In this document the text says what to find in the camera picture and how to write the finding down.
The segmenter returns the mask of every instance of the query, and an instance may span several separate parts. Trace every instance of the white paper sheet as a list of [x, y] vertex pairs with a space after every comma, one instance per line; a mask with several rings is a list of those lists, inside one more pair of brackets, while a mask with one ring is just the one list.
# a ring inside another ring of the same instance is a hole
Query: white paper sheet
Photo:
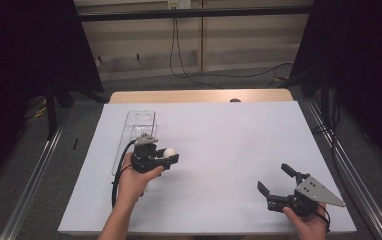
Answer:
[[[137, 234], [281, 234], [294, 232], [267, 210], [261, 181], [274, 195], [293, 193], [287, 163], [341, 198], [297, 102], [107, 104], [59, 231], [99, 233], [111, 212], [113, 161], [128, 111], [154, 110], [158, 148], [179, 162], [150, 182], [129, 231]], [[328, 205], [332, 232], [356, 231], [346, 208]]]

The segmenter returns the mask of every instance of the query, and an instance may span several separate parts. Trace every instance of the ball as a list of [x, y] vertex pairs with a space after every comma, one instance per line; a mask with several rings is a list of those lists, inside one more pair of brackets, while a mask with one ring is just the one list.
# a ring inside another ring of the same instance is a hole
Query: ball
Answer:
[[166, 150], [163, 152], [164, 158], [169, 158], [170, 156], [173, 156], [176, 154], [175, 149], [173, 148], [166, 148]]

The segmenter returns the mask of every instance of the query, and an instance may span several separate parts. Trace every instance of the clear plastic container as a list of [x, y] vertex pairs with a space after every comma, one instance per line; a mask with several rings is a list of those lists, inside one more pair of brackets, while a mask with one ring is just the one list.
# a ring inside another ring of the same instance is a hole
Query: clear plastic container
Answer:
[[[132, 140], [136, 140], [141, 134], [147, 133], [157, 138], [156, 113], [154, 111], [130, 111], [128, 112], [122, 137], [120, 139], [116, 158], [113, 163], [112, 174], [116, 175], [119, 161], [126, 146]], [[127, 152], [133, 151], [131, 145]]]

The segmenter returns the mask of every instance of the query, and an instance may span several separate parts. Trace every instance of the aluminum rail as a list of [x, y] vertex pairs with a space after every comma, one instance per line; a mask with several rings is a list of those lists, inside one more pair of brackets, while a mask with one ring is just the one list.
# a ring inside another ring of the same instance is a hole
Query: aluminum rail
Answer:
[[[313, 114], [313, 117], [315, 118], [319, 126], [324, 126], [323, 125], [324, 122], [320, 115], [320, 109], [318, 105], [313, 100], [309, 100], [307, 104], [310, 108], [310, 111]], [[330, 131], [325, 131], [324, 137], [326, 141], [328, 142], [328, 144], [332, 147], [333, 133], [331, 133]], [[358, 172], [353, 166], [353, 163], [351, 162], [350, 158], [347, 156], [346, 152], [344, 151], [343, 147], [341, 146], [338, 140], [335, 140], [333, 150], [336, 153], [337, 162], [339, 163], [340, 167], [345, 173], [347, 179], [349, 180], [351, 186], [353, 187], [354, 192], [356, 193], [357, 197], [361, 201], [366, 213], [368, 214], [370, 220], [372, 221], [373, 225], [375, 226], [378, 234], [381, 236], [381, 239], [382, 239], [382, 209], [381, 207], [375, 201], [372, 194], [369, 192], [368, 188], [366, 187], [362, 178], [359, 176]]]
[[69, 115], [69, 109], [65, 110], [60, 114], [60, 125], [58, 126], [55, 134], [49, 140], [42, 151], [42, 154], [38, 160], [38, 163], [29, 179], [25, 190], [17, 202], [16, 207], [9, 220], [7, 221], [4, 229], [0, 235], [0, 240], [14, 240], [20, 231], [23, 221], [28, 213], [30, 206], [32, 205], [36, 191], [38, 190], [39, 183], [41, 182], [42, 176], [44, 175], [45, 169], [53, 155], [53, 152], [57, 146], [60, 139], [61, 133], [63, 131], [65, 122]]
[[263, 7], [263, 8], [218, 8], [218, 9], [180, 9], [134, 12], [81, 13], [78, 15], [43, 16], [41, 20], [49, 21], [116, 21], [163, 18], [195, 18], [195, 17], [230, 17], [255, 15], [290, 15], [308, 14], [312, 6]]

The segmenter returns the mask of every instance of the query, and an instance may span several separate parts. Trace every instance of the black cable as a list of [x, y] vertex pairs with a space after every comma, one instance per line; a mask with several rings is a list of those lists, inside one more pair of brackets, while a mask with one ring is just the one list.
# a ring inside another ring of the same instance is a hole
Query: black cable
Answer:
[[28, 102], [28, 109], [35, 106], [36, 104], [40, 103], [42, 100], [45, 99], [45, 97], [39, 97], [38, 100], [36, 100], [38, 97], [35, 97]]
[[354, 208], [356, 209], [357, 213], [359, 214], [360, 218], [362, 219], [363, 223], [365, 224], [366, 229], [368, 229], [369, 234], [371, 235], [371, 237], [373, 239], [376, 240], [376, 237], [375, 237], [374, 233], [372, 232], [372, 230], [370, 229], [368, 223], [366, 222], [366, 220], [362, 216], [361, 210], [359, 209], [358, 205], [355, 203], [353, 197], [350, 195], [350, 191], [347, 188], [347, 185], [343, 181], [343, 177], [341, 176], [341, 173], [340, 173], [340, 171], [338, 169], [338, 165], [337, 165], [337, 162], [336, 162], [336, 159], [335, 159], [335, 142], [337, 141], [336, 140], [337, 136], [335, 135], [335, 132], [332, 132], [331, 136], [332, 136], [332, 141], [331, 141], [332, 162], [334, 163], [335, 171], [337, 172], [338, 178], [340, 179], [342, 185], [344, 186], [344, 189], [347, 192], [347, 195], [349, 196], [349, 199], [352, 202]]
[[204, 77], [204, 76], [209, 76], [209, 77], [232, 77], [232, 78], [249, 78], [249, 77], [257, 77], [261, 76], [267, 73], [270, 73], [272, 71], [275, 71], [279, 67], [286, 66], [286, 65], [294, 65], [293, 63], [281, 63], [279, 65], [276, 65], [275, 67], [268, 69], [266, 71], [263, 71], [261, 73], [255, 73], [255, 74], [250, 74], [250, 75], [229, 75], [229, 74], [210, 74], [210, 73], [201, 73], [201, 74], [194, 74], [191, 75], [191, 77]]
[[275, 79], [276, 79], [276, 68], [273, 69], [273, 78], [272, 78], [272, 81], [270, 81], [268, 83], [268, 85], [266, 85], [264, 88], [267, 89], [268, 87], [270, 87], [275, 82]]
[[[206, 86], [210, 86], [210, 87], [214, 87], [214, 88], [219, 88], [219, 89], [222, 89], [222, 87], [219, 87], [219, 86], [216, 86], [216, 85], [212, 85], [212, 84], [208, 84], [208, 83], [203, 83], [203, 82], [198, 82], [198, 81], [195, 81], [193, 79], [191, 79], [191, 77], [231, 77], [231, 78], [250, 78], [250, 77], [257, 77], [257, 76], [261, 76], [261, 75], [264, 75], [264, 74], [267, 74], [267, 73], [270, 73], [272, 71], [276, 71], [276, 69], [278, 69], [279, 67], [282, 67], [282, 66], [286, 66], [286, 65], [294, 65], [293, 63], [282, 63], [282, 64], [279, 64], [271, 69], [268, 69], [266, 71], [263, 71], [261, 73], [255, 73], [255, 74], [250, 74], [250, 75], [230, 75], [230, 74], [210, 74], [210, 73], [200, 73], [200, 74], [187, 74], [184, 70], [184, 66], [182, 64], [182, 57], [181, 57], [181, 48], [180, 48], [180, 44], [179, 44], [179, 29], [178, 29], [178, 20], [176, 18], [173, 19], [173, 23], [174, 23], [174, 27], [173, 27], [173, 36], [172, 36], [172, 47], [171, 47], [171, 50], [170, 50], [170, 59], [169, 59], [169, 65], [170, 65], [170, 71], [172, 72], [172, 74], [176, 77], [180, 77], [180, 78], [187, 78], [189, 79], [190, 81], [194, 82], [194, 83], [197, 83], [197, 84], [203, 84], [203, 85], [206, 85]], [[184, 73], [185, 76], [181, 76], [181, 75], [178, 75], [176, 74], [173, 69], [172, 69], [172, 54], [173, 54], [173, 47], [175, 45], [175, 33], [176, 33], [176, 43], [177, 43], [177, 47], [178, 47], [178, 54], [179, 54], [179, 60], [181, 62], [181, 68], [182, 68], [182, 71]]]
[[25, 117], [25, 119], [27, 120], [27, 119], [30, 119], [30, 118], [33, 118], [33, 117], [38, 118], [38, 117], [40, 117], [46, 110], [47, 110], [47, 103], [46, 103], [46, 101], [44, 101], [44, 102], [42, 103], [41, 107], [39, 107], [39, 109], [38, 109], [34, 114]]
[[316, 216], [318, 216], [319, 218], [321, 218], [325, 222], [325, 224], [326, 224], [326, 233], [329, 233], [330, 232], [329, 226], [331, 226], [331, 217], [329, 216], [329, 213], [326, 210], [326, 208], [324, 208], [320, 204], [318, 204], [318, 206], [324, 210], [325, 214], [328, 216], [328, 219], [326, 219], [324, 216], [322, 216], [318, 212], [315, 212], [315, 214], [316, 214]]
[[[173, 69], [172, 69], [172, 53], [173, 53], [173, 46], [175, 45], [175, 35], [176, 35], [176, 43], [177, 43], [177, 47], [178, 47], [179, 61], [181, 62], [182, 72], [184, 73], [185, 77], [177, 75], [173, 71]], [[178, 29], [178, 20], [176, 18], [173, 18], [173, 37], [172, 37], [172, 48], [170, 50], [169, 63], [170, 63], [170, 71], [176, 77], [187, 78], [188, 80], [190, 80], [193, 83], [197, 83], [197, 84], [201, 84], [201, 85], [206, 85], [206, 86], [217, 88], [217, 89], [222, 89], [221, 87], [216, 86], [216, 85], [212, 85], [212, 84], [209, 84], [209, 83], [203, 83], [203, 82], [195, 81], [195, 80], [191, 79], [191, 77], [185, 72], [184, 65], [182, 63], [181, 48], [179, 47], [179, 29]]]
[[350, 195], [350, 191], [347, 188], [347, 185], [344, 183], [343, 177], [342, 177], [342, 175], [339, 171], [338, 165], [337, 165], [337, 161], [336, 161], [336, 157], [335, 157], [335, 143], [337, 141], [337, 135], [335, 132], [336, 132], [337, 125], [340, 122], [340, 118], [341, 118], [340, 98], [338, 96], [337, 91], [335, 91], [334, 100], [333, 100], [333, 110], [332, 110], [332, 114], [330, 117], [330, 122], [331, 122], [330, 125], [331, 126], [327, 126], [325, 124], [321, 124], [319, 126], [316, 126], [312, 129], [312, 134], [330, 132], [330, 134], [331, 134], [331, 149], [330, 149], [331, 150], [331, 158], [332, 158], [332, 162], [333, 162], [335, 171], [337, 172], [338, 178], [340, 179], [340, 181], [344, 187], [344, 190], [346, 191], [347, 195], [349, 196], [350, 201], [352, 202], [357, 213], [359, 214], [360, 218], [362, 219], [363, 223], [365, 224], [366, 228], [368, 229], [371, 237], [376, 240], [375, 235], [373, 234], [372, 230], [369, 228], [369, 225], [367, 224], [366, 220], [363, 218], [361, 210], [359, 209], [358, 205], [355, 203], [353, 197]]
[[135, 143], [135, 140], [132, 140], [126, 145], [125, 150], [123, 150], [122, 156], [119, 159], [119, 165], [117, 166], [116, 170], [116, 175], [114, 176], [114, 181], [112, 182], [113, 184], [113, 189], [112, 189], [112, 207], [114, 208], [114, 205], [116, 204], [116, 199], [117, 199], [117, 186], [119, 185], [119, 180], [120, 180], [120, 175], [122, 175], [123, 171], [130, 167], [131, 165], [123, 168], [120, 170], [123, 164], [123, 159], [125, 158], [126, 152], [128, 151], [129, 147]]

